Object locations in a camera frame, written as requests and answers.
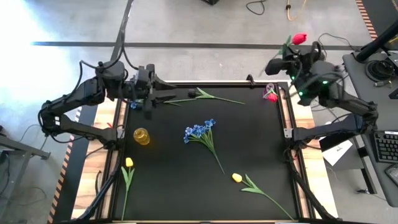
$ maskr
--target yellow plastic cup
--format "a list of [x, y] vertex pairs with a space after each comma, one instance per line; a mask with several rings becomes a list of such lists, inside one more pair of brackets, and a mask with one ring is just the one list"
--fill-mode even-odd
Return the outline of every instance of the yellow plastic cup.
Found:
[[148, 145], [150, 141], [148, 131], [145, 128], [136, 129], [134, 131], [134, 140], [143, 146]]

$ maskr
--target wooden table frame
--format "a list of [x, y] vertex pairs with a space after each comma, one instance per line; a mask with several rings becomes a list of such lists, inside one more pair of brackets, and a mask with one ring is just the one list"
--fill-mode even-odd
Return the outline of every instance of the wooden table frame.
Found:
[[[167, 82], [169, 83], [248, 83], [248, 81], [167, 81]], [[285, 80], [257, 81], [256, 83], [266, 84], [266, 83], [275, 83], [275, 82], [286, 82], [286, 81]], [[290, 94], [293, 92], [295, 92], [294, 88], [290, 90]], [[292, 114], [289, 114], [288, 102], [283, 99], [280, 100], [282, 100], [285, 124], [287, 128], [291, 128], [292, 120], [290, 118], [293, 118], [293, 116], [290, 116]], [[297, 104], [298, 101], [299, 97], [297, 95], [291, 98], [296, 126], [303, 128], [314, 127], [315, 123], [312, 118], [312, 112], [310, 107], [300, 106]], [[113, 124], [117, 125], [124, 124], [126, 119], [125, 117], [126, 104], [125, 103], [120, 104], [120, 106], [118, 107], [120, 111], [119, 116], [115, 116], [115, 111], [117, 107], [116, 104], [117, 104], [116, 102], [112, 102], [106, 99], [104, 103], [98, 105], [97, 114], [95, 116], [94, 127], [108, 128], [109, 127], [108, 123], [112, 123], [113, 121], [114, 121]], [[310, 142], [309, 145], [319, 147], [319, 142], [314, 140]], [[99, 141], [91, 141], [88, 145], [87, 154], [101, 146], [102, 145]], [[75, 200], [75, 206], [73, 208], [72, 218], [79, 217], [89, 206], [89, 204], [93, 201], [96, 195], [95, 182], [98, 171], [100, 170], [103, 174], [104, 173], [109, 174], [115, 165], [117, 154], [118, 154], [117, 151], [110, 152], [105, 149], [102, 149], [92, 154], [90, 157], [86, 159], [83, 172], [81, 174], [80, 185]], [[303, 169], [305, 165], [308, 184], [311, 188], [311, 191], [317, 197], [319, 202], [326, 208], [326, 210], [334, 217], [337, 217], [337, 211], [333, 199], [333, 194], [331, 192], [325, 163], [323, 161], [322, 152], [317, 149], [306, 148], [302, 150], [302, 155], [304, 159], [304, 164], [299, 164], [298, 161], [295, 160], [295, 166], [297, 170], [300, 172], [300, 170]], [[108, 167], [110, 168], [106, 170], [105, 161], [106, 158], [109, 156], [111, 156], [111, 159], [108, 159], [109, 161]], [[312, 212], [313, 209], [312, 208], [308, 209], [307, 205], [308, 200], [306, 199], [304, 192], [302, 191], [300, 186], [298, 186], [298, 184], [297, 188], [302, 207], [302, 215], [303, 217], [308, 218], [310, 217], [310, 213]], [[103, 200], [104, 204], [103, 206], [101, 206], [102, 218], [106, 218], [108, 216], [111, 192], [113, 192], [113, 187], [111, 187], [108, 190]]]

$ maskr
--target gray floor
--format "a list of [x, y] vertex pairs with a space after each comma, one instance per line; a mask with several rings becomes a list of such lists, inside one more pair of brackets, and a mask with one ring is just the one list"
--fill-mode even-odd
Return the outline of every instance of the gray floor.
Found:
[[[4, 25], [3, 33], [11, 35], [0, 37], [6, 43], [1, 52], [7, 56], [6, 61], [2, 60], [0, 124], [10, 138], [20, 139], [29, 125], [37, 124], [37, 112], [45, 100], [55, 99], [74, 87], [80, 59], [90, 63], [106, 61], [113, 50], [107, 47], [39, 47], [29, 46], [29, 42], [114, 42], [127, 0], [6, 2], [7, 9], [0, 10], [1, 21], [8, 21], [17, 13], [20, 18]], [[308, 33], [307, 44], [324, 32], [345, 37], [352, 45], [363, 45], [371, 40], [355, 0], [308, 1], [305, 13], [295, 22], [286, 19], [284, 1], [266, 1], [263, 16], [248, 12], [247, 2], [220, 0], [210, 7], [200, 0], [135, 0], [126, 27], [126, 41], [281, 44], [289, 34], [296, 32]], [[297, 13], [301, 3], [292, 1], [293, 14]], [[322, 42], [346, 45], [331, 37], [322, 37]], [[287, 80], [283, 73], [272, 77], [261, 74], [276, 50], [128, 48], [127, 52], [136, 65], [154, 63], [158, 75], [164, 80], [243, 80], [249, 73], [261, 80]], [[340, 64], [341, 56], [347, 53], [328, 51], [328, 61]], [[92, 76], [93, 71], [85, 68], [83, 79]], [[349, 93], [354, 93], [349, 81], [346, 88]], [[338, 109], [333, 111], [337, 116], [344, 113]], [[74, 114], [74, 111], [68, 113], [69, 116]], [[317, 125], [334, 119], [327, 110], [313, 114]], [[65, 141], [68, 137], [63, 134], [58, 138]], [[43, 140], [39, 128], [33, 127], [22, 142], [40, 147]], [[49, 139], [44, 150], [52, 153], [51, 158], [47, 161], [31, 159], [3, 220], [47, 221], [66, 145]], [[365, 187], [359, 170], [333, 173], [329, 169], [328, 172], [341, 218], [373, 223], [398, 222], [397, 208], [391, 208], [371, 195], [355, 194], [355, 190]], [[379, 196], [383, 197], [378, 183], [376, 185]], [[34, 187], [43, 189], [47, 198], [40, 200], [43, 195]], [[23, 206], [35, 200], [40, 202]]]

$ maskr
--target pink flower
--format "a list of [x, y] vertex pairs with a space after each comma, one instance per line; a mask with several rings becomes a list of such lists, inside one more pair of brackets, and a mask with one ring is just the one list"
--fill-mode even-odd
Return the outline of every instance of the pink flower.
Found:
[[298, 33], [294, 35], [293, 37], [293, 44], [299, 45], [302, 44], [307, 40], [307, 34], [306, 33]]
[[276, 101], [278, 101], [278, 96], [275, 93], [270, 93], [268, 95], [268, 100], [275, 103]]

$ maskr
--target keyboard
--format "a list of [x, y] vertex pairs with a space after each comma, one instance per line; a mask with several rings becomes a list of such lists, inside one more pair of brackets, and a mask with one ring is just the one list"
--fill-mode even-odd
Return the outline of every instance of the keyboard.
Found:
[[378, 162], [398, 163], [398, 133], [376, 132], [373, 137], [376, 160]]

